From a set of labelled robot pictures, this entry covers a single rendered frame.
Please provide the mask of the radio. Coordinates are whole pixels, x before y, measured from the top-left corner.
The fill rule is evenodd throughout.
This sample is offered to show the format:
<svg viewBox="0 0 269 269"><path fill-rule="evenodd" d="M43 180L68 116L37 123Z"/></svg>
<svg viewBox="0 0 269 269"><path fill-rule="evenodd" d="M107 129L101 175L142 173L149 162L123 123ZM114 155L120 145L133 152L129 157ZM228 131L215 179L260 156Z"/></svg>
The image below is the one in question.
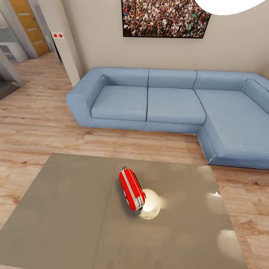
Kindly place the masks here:
<svg viewBox="0 0 269 269"><path fill-rule="evenodd" d="M130 209L133 211L141 210L145 204L146 195L135 173L131 169L123 167L119 178Z"/></svg>

